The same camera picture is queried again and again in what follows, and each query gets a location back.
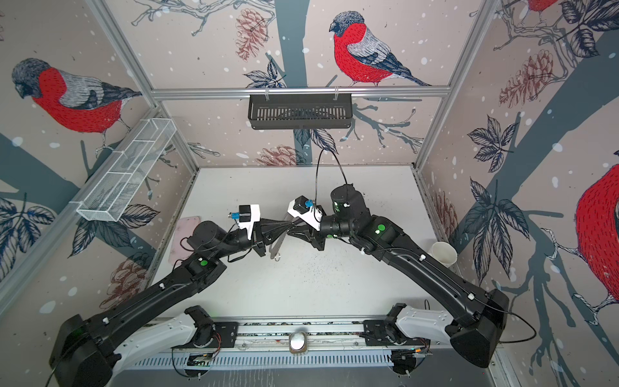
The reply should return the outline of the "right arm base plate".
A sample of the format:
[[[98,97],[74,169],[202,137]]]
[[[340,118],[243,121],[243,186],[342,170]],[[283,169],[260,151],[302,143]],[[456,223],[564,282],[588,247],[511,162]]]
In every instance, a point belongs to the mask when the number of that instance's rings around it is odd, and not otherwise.
[[[425,348],[430,341],[424,338],[409,338],[384,320],[364,320],[363,330],[359,334],[369,347],[405,346]]]

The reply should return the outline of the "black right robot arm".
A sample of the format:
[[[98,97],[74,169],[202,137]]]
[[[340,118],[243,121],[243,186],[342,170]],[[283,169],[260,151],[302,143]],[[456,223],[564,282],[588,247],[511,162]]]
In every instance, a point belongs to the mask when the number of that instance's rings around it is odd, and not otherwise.
[[[345,237],[362,253],[409,277],[444,307],[450,321],[438,314],[397,304],[385,320],[397,338],[448,340],[466,361],[480,368],[490,365],[506,328],[509,299],[501,290],[484,290],[451,272],[417,245],[404,230],[384,216],[372,214],[364,197],[345,184],[331,193],[334,213],[304,196],[291,201],[288,213],[301,223],[291,233],[324,249],[327,238]]]

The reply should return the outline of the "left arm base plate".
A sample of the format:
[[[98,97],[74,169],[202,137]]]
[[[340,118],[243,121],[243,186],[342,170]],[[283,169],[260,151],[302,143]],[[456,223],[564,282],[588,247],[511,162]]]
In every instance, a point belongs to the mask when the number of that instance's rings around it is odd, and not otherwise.
[[[237,322],[213,322],[199,327],[190,341],[182,348],[222,349],[234,348],[239,330]]]

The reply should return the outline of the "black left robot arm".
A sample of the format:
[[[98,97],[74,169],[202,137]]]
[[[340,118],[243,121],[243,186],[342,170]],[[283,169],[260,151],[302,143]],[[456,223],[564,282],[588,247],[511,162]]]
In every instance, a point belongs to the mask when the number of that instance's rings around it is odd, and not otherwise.
[[[267,246],[294,228],[293,221],[264,219],[252,231],[225,231],[212,221],[198,224],[187,238],[190,256],[163,279],[108,311],[83,319],[79,314],[61,325],[49,359],[51,379],[60,386],[105,386],[129,365],[166,348],[193,345],[221,350],[228,335],[219,333],[201,306],[191,306],[172,322],[151,326],[163,312],[217,281],[227,266],[224,257]]]

